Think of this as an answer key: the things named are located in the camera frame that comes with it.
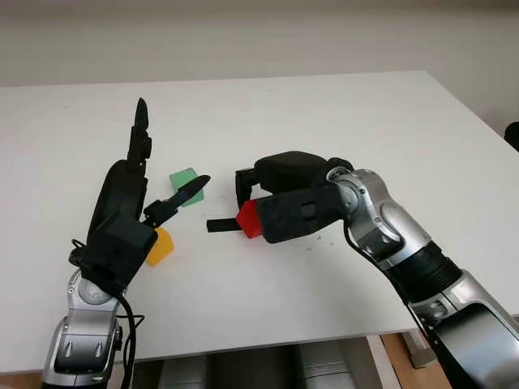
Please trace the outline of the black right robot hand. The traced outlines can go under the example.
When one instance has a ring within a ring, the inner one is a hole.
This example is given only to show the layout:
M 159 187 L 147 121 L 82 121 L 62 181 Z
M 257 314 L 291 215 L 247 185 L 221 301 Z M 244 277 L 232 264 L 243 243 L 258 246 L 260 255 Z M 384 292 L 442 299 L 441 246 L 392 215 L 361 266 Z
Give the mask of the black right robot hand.
M 325 160 L 307 152 L 289 151 L 263 157 L 252 168 L 235 173 L 238 208 L 251 199 L 252 188 L 256 185 L 274 195 L 325 186 L 328 172 L 335 167 L 344 168 L 347 173 L 354 170 L 347 160 L 338 157 Z

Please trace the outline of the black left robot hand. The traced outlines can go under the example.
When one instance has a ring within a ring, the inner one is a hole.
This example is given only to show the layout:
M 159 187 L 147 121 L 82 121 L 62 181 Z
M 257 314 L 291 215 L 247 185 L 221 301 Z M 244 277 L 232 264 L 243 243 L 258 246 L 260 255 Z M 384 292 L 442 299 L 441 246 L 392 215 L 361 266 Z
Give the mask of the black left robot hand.
M 139 98 L 127 158 L 115 162 L 101 187 L 88 230 L 93 234 L 109 216 L 123 213 L 135 220 L 144 217 L 144 224 L 157 228 L 178 213 L 178 209 L 197 195 L 210 181 L 208 175 L 191 179 L 167 200 L 157 200 L 144 206 L 148 179 L 145 177 L 147 159 L 152 152 L 152 138 L 148 134 L 148 107 Z

